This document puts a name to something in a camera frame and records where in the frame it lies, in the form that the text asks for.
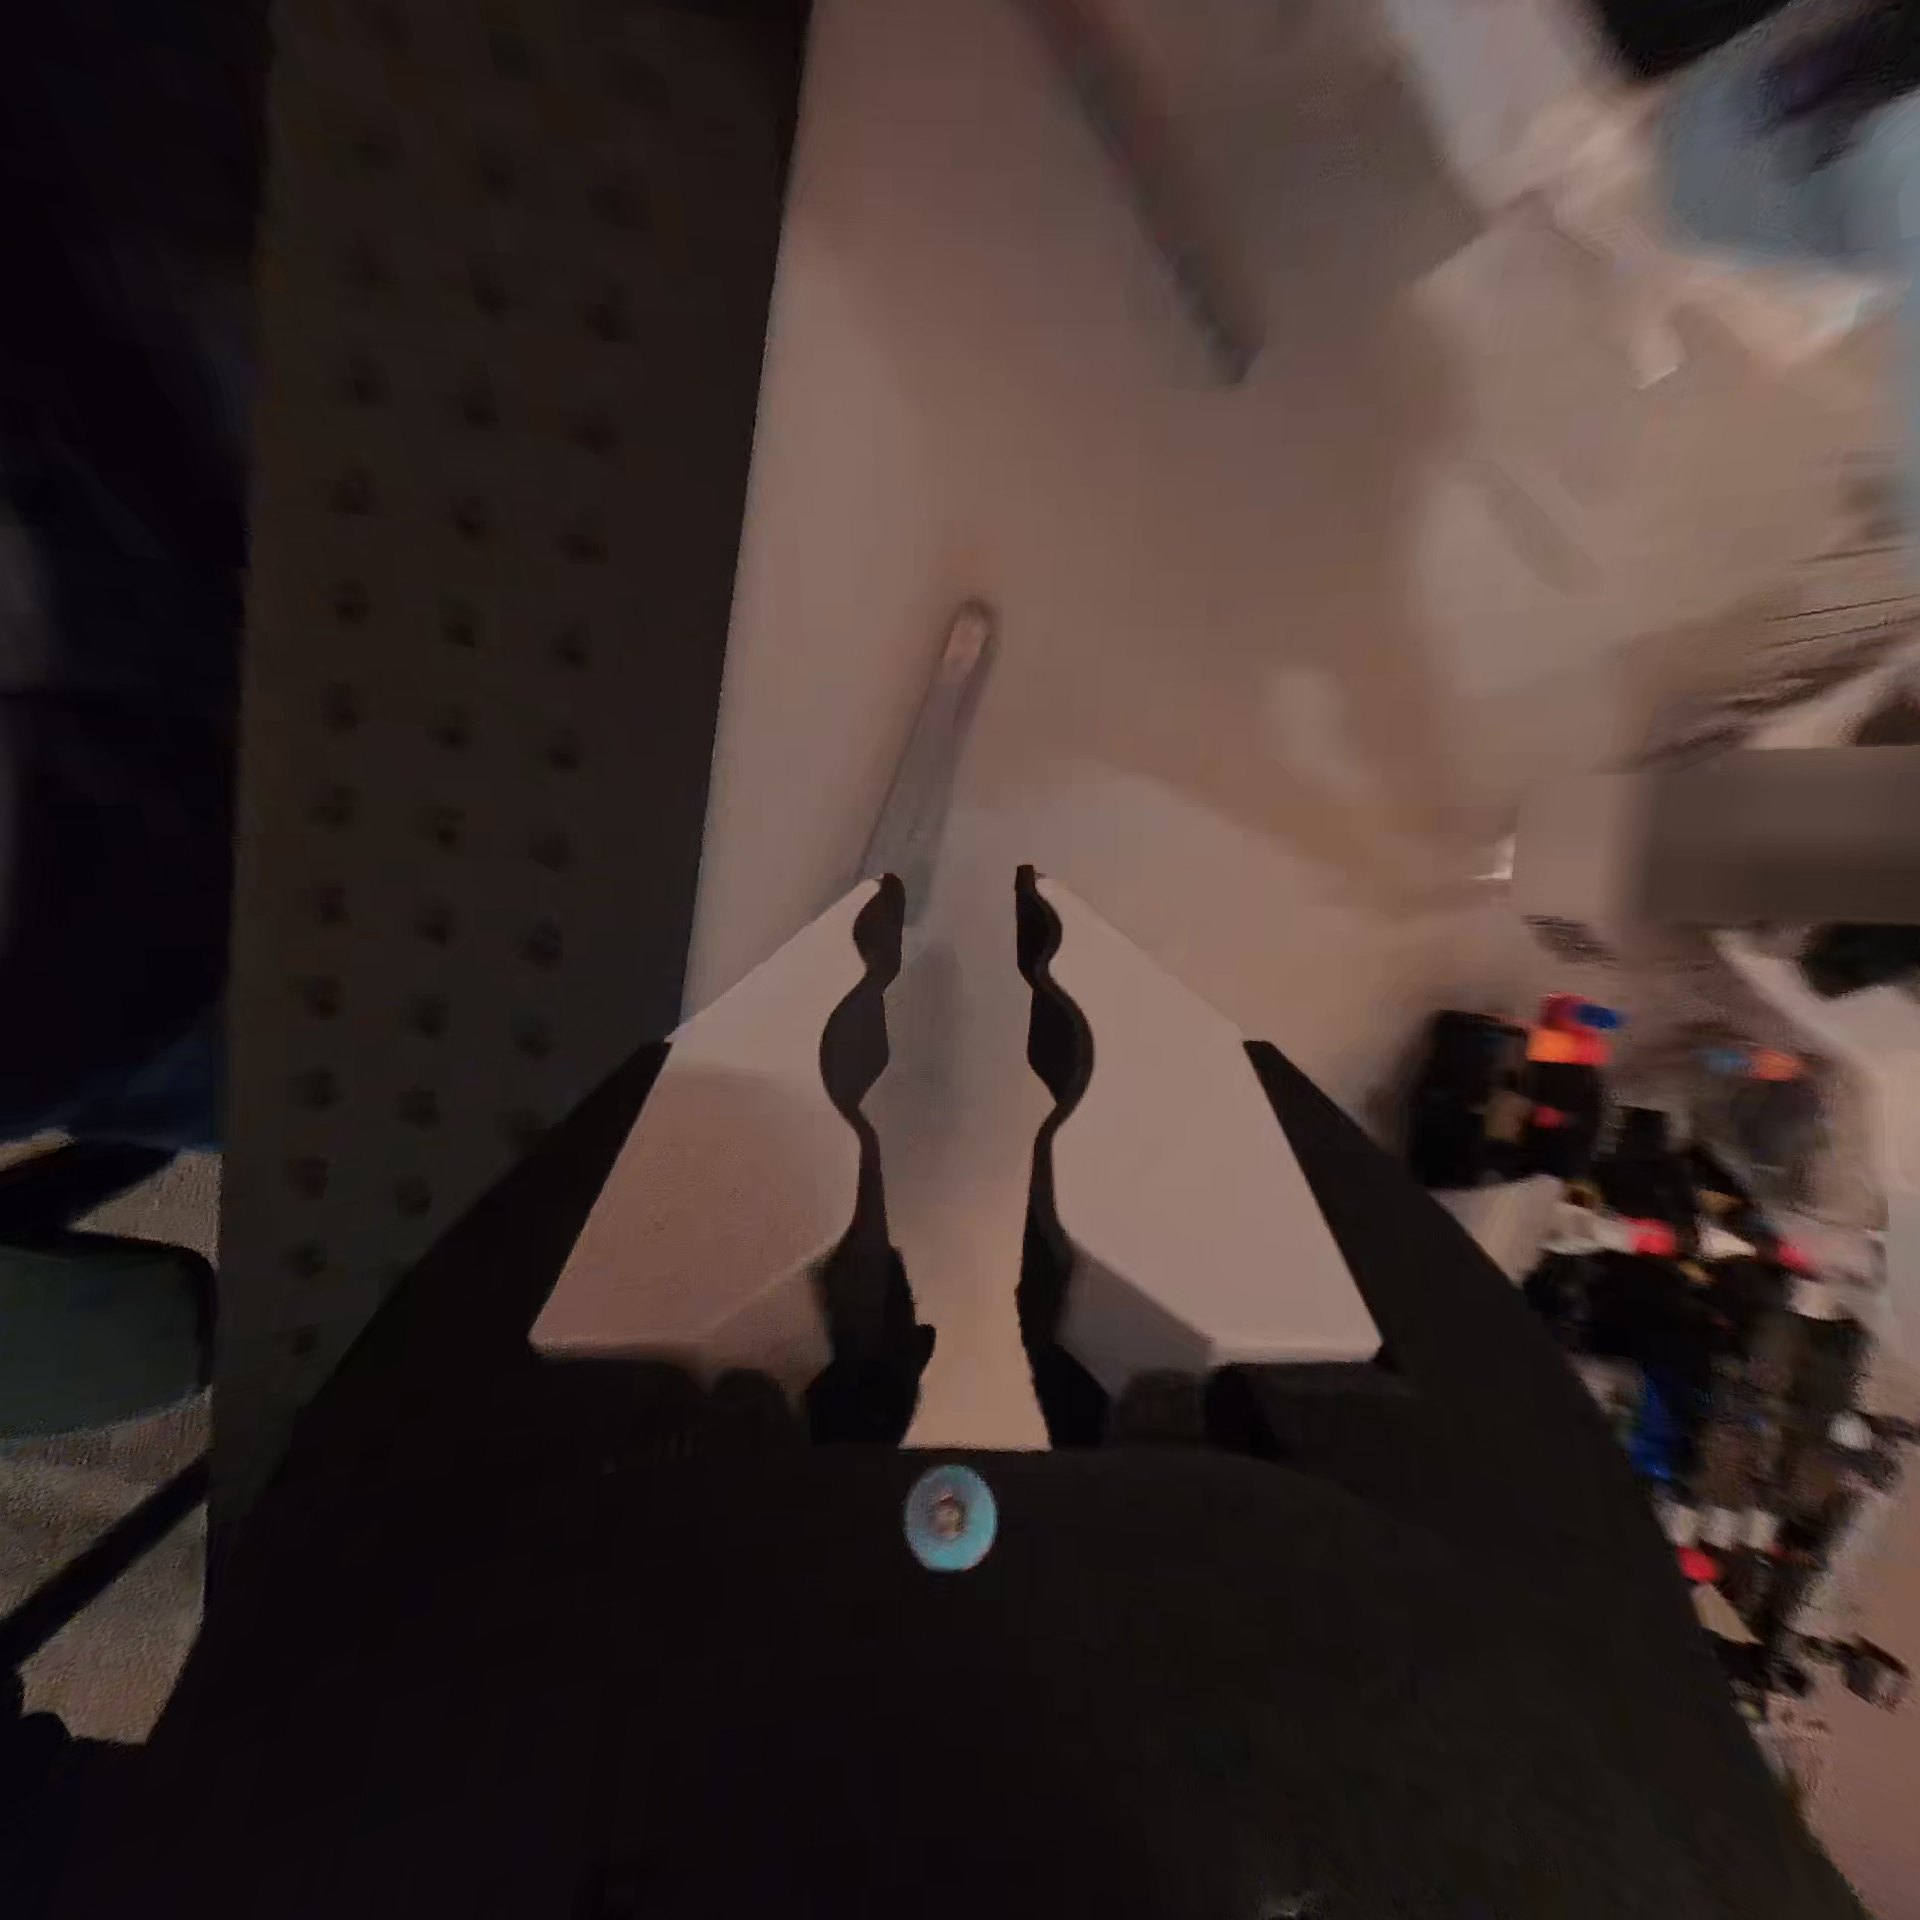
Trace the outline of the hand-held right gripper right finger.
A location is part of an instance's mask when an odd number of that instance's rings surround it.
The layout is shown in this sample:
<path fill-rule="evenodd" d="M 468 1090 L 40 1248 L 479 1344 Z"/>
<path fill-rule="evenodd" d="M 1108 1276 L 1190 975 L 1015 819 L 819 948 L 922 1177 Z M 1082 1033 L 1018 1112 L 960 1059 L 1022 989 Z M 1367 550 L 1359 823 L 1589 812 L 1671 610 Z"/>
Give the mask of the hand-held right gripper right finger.
<path fill-rule="evenodd" d="M 1041 1396 L 1356 1366 L 1379 1329 L 1240 1029 L 1055 879 L 1013 880 L 1030 1156 L 1019 1340 Z"/>

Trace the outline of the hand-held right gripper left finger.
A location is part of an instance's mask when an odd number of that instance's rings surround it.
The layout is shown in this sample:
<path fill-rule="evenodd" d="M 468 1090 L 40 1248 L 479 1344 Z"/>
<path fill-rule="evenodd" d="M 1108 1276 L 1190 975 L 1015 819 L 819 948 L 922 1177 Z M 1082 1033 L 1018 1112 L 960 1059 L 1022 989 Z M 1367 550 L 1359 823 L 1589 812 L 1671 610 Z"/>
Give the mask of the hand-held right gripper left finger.
<path fill-rule="evenodd" d="M 883 1340 L 894 1250 L 864 1107 L 901 920 L 895 877 L 859 880 L 670 1035 L 533 1355 L 755 1377 L 799 1404 Z"/>

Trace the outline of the grey lego beam red pins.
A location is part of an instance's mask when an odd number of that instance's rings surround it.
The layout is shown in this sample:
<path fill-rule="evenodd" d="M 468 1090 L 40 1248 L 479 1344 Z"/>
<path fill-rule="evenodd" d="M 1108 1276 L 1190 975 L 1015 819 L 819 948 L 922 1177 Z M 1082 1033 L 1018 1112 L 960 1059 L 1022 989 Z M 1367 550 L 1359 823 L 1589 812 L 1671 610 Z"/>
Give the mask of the grey lego beam red pins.
<path fill-rule="evenodd" d="M 861 851 L 857 879 L 895 879 L 905 924 L 931 896 L 957 766 L 995 660 L 995 631 L 986 603 L 969 599 L 955 608 Z"/>

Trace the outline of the partly built lego car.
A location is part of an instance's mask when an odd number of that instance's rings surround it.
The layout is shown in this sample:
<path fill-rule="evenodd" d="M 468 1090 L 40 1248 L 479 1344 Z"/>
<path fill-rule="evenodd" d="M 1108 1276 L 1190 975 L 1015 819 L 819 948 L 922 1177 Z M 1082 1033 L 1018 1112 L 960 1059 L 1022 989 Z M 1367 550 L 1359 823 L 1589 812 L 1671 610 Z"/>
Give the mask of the partly built lego car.
<path fill-rule="evenodd" d="M 1889 1711 L 1910 1669 L 1859 1623 L 1873 1533 L 1915 1461 L 1886 1237 L 1822 1216 L 1833 1068 L 1681 1029 L 1629 1078 L 1625 1021 L 1442 1010 L 1411 1045 L 1411 1177 L 1544 1324 L 1625 1455 L 1746 1722 L 1820 1678 Z"/>

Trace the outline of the black dotted edge pad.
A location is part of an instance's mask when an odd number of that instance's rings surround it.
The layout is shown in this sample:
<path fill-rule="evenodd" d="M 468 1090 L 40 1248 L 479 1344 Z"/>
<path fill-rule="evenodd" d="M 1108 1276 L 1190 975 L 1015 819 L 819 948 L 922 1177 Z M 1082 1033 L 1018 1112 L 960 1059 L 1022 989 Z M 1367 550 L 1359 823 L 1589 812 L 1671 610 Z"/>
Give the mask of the black dotted edge pad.
<path fill-rule="evenodd" d="M 810 5 L 276 5 L 210 1511 L 678 1021 Z"/>

